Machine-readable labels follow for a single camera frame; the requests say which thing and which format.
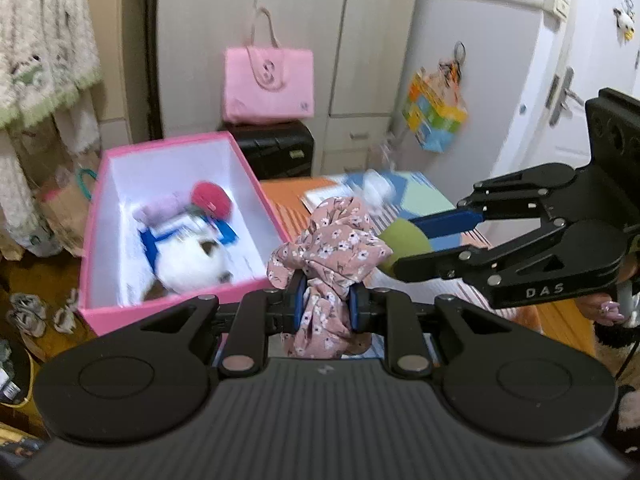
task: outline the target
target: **colorful bag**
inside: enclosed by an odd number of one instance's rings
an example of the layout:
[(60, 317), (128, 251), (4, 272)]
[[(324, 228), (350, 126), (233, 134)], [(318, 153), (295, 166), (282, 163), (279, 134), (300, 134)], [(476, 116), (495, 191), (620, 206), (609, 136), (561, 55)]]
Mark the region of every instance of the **colorful bag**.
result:
[[(255, 21), (269, 20), (271, 48), (254, 46)], [(232, 124), (269, 124), (314, 115), (314, 55), (310, 50), (281, 48), (270, 12), (260, 7), (251, 45), (225, 53), (223, 117)]]
[(460, 63), (440, 63), (429, 76), (424, 68), (415, 73), (402, 114), (424, 150), (443, 153), (467, 118), (460, 97)]

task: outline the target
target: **paper bag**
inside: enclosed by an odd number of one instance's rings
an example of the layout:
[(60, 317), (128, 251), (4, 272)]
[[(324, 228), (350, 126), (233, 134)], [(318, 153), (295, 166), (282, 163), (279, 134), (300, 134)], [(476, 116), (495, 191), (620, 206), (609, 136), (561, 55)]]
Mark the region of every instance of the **paper bag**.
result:
[[(92, 153), (82, 160), (82, 167), (97, 172), (100, 160)], [(38, 198), (45, 218), (60, 244), (73, 256), (82, 256), (84, 244), (84, 227), (89, 213), (89, 195), (94, 189), (94, 180), (88, 176), (81, 177), (82, 190), (78, 182), (78, 167), (68, 168), (72, 178), (60, 184), (60, 178), (51, 178), (40, 189)]]

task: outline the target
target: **white cabinet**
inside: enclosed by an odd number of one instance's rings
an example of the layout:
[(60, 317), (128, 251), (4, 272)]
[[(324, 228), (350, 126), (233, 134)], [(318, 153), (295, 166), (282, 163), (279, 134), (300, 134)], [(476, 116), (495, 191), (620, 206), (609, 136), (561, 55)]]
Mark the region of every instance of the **white cabinet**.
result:
[(359, 173), (367, 169), (367, 152), (325, 152), (322, 174)]
[(242, 45), (254, 0), (158, 0), (158, 81), (165, 137), (221, 120), (224, 53)]
[(345, 117), (329, 119), (324, 148), (328, 152), (366, 150), (384, 140), (388, 117)]
[[(314, 173), (364, 167), (392, 113), (414, 1), (158, 0), (165, 136), (220, 127), (225, 50), (246, 44), (255, 9), (266, 7), (282, 46), (314, 53), (316, 114), (305, 121)], [(263, 16), (255, 43), (270, 43)]]
[(347, 0), (332, 115), (391, 114), (415, 0)]
[[(329, 111), (342, 1), (258, 0), (259, 7), (271, 11), (276, 34), (283, 46), (313, 51), (317, 117), (326, 116)], [(263, 19), (258, 23), (256, 43), (269, 42), (266, 22)]]

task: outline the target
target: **person's hand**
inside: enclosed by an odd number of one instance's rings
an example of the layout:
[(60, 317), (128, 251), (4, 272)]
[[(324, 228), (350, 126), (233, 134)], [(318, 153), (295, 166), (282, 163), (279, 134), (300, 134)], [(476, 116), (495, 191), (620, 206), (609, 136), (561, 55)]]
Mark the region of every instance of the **person's hand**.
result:
[[(618, 273), (618, 283), (626, 282), (638, 272), (638, 259), (635, 254), (629, 254)], [(612, 301), (609, 294), (591, 294), (576, 298), (575, 304), (580, 313), (587, 319), (594, 320), (606, 326), (612, 326), (625, 320), (620, 314), (620, 304)]]

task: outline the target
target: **red ball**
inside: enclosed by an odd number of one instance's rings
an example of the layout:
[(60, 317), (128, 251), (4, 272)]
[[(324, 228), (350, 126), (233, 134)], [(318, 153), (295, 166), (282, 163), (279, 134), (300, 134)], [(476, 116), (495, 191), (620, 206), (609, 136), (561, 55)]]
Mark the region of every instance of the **red ball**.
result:
[(212, 182), (203, 180), (197, 183), (191, 191), (191, 203), (219, 220), (227, 221), (231, 216), (232, 202), (229, 195)]

